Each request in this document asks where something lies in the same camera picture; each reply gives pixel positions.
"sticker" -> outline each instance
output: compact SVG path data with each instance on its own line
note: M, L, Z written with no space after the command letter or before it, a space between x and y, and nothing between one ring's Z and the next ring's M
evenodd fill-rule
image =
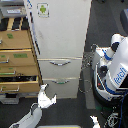
M20 9L7 10L7 13L9 13L9 14L20 14Z
M6 56L5 55L1 55L1 58L5 58Z
M47 3L38 3L37 10L39 17L49 17L49 6Z
M11 69L13 69L13 68L8 68L8 69L10 69L10 70L11 70Z
M13 35L11 33L7 34L9 39L13 39Z
M13 54L14 58L28 58L26 53Z

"cable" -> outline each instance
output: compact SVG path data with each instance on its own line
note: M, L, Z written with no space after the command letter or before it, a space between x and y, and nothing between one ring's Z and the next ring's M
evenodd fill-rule
M82 93L88 93L88 92L91 91L91 89L92 89L92 83L91 83L89 80L84 80L84 81L90 83L91 86L90 86L89 90L87 90L87 91L82 91L82 90L80 89L80 86L78 87L78 89L79 89L79 91L82 92Z
M104 125L104 128L106 128L107 123L108 123L108 126L109 126L110 128L114 128L114 126L118 123L118 113L112 113L112 114L108 117L108 119L107 119L107 121L106 121L106 123L105 123L105 125Z
M128 90L125 91L125 94L124 94L123 99L122 99L122 102L121 102L121 115L120 115L120 122L119 122L119 127L118 127L118 128L120 128L120 126L121 126L121 120L122 120L122 107L123 107L124 98L125 98L125 96L126 96L127 94L128 94Z
M84 56L83 56L83 60L82 60L82 70L88 68L89 66L91 66L92 64L92 58L93 56L89 55L89 54L85 54L84 53Z

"floor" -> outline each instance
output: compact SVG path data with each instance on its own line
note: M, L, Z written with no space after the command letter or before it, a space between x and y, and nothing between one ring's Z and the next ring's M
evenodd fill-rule
M120 33L126 36L120 23L120 12L125 8L128 8L127 0L124 3L121 3L120 0L105 0L104 3L101 0L92 0L85 57L92 51L92 44L108 47L110 46L113 34ZM98 117L99 124L103 128L106 120L101 115L101 109L96 109L93 105L91 108L90 104L94 104L94 102L89 104L89 95L85 94L88 91L85 89L89 72L86 71L86 62L83 61L83 63L77 99L57 100L57 104L43 110L43 117L38 126L79 125L82 128L92 128L93 122L90 116L94 115ZM18 105L3 105L0 103L0 128L8 128L12 123L20 120L29 112L30 106L34 102L37 102L36 98L22 98Z

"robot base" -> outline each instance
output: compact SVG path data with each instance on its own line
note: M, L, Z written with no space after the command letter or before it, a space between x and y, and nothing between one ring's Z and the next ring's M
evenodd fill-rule
M104 99L96 90L95 85L97 83L95 83L95 79L94 79L94 71L92 72L92 89L93 89L93 94L96 98L96 100L103 106L105 107L113 107L113 106L117 106L119 104L120 99L112 99L111 101L108 101L106 99Z

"refrigerator drawer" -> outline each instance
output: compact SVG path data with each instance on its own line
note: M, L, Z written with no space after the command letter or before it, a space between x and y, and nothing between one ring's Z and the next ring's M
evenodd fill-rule
M1 31L0 49L23 49L31 48L28 32L23 31Z
M48 97L57 94L57 99L77 98L79 79L43 79L44 84L49 84L46 89Z
M38 77L31 81L0 82L0 93L27 93L39 92Z
M38 60L42 78L79 77L82 59Z
M0 66L27 66L35 65L31 49L1 50Z
M38 75L36 65L0 67L0 77L12 77L12 76L23 76L23 75L24 76Z

